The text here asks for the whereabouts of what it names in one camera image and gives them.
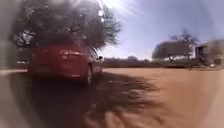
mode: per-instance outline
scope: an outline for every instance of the car side mirror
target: car side mirror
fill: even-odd
[[[99,56],[99,58],[98,58],[99,60],[102,60],[103,59],[103,57],[102,56]]]

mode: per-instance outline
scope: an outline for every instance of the red car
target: red car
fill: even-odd
[[[79,78],[89,85],[93,75],[102,73],[102,58],[94,47],[71,40],[69,43],[39,46],[33,49],[28,73],[32,76]]]

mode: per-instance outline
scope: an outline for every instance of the dirt road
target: dirt road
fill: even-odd
[[[9,80],[7,86],[1,86],[1,96],[10,91],[0,102],[10,100],[13,103],[4,102],[5,106],[14,106],[4,108],[5,113],[14,113],[9,112],[11,116],[5,120],[2,116],[0,124],[7,126],[14,120],[17,124],[25,121],[24,126],[30,128],[213,128],[222,122],[214,118],[222,108],[223,71],[104,72],[88,89],[67,80],[34,83],[24,72],[0,73]]]

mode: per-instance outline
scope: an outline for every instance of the car rear bumper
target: car rear bumper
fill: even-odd
[[[86,69],[83,67],[76,68],[76,67],[72,67],[69,65],[62,65],[62,66],[58,66],[58,67],[47,67],[47,68],[35,66],[33,68],[28,68],[28,73],[30,75],[57,76],[57,77],[74,78],[75,79],[75,78],[84,77],[87,72]]]

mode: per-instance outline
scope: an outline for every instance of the blue sky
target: blue sky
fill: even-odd
[[[150,59],[155,46],[183,29],[201,42],[224,35],[222,0],[121,0],[114,9],[122,23],[119,45],[108,46],[100,54],[126,58],[134,55]]]

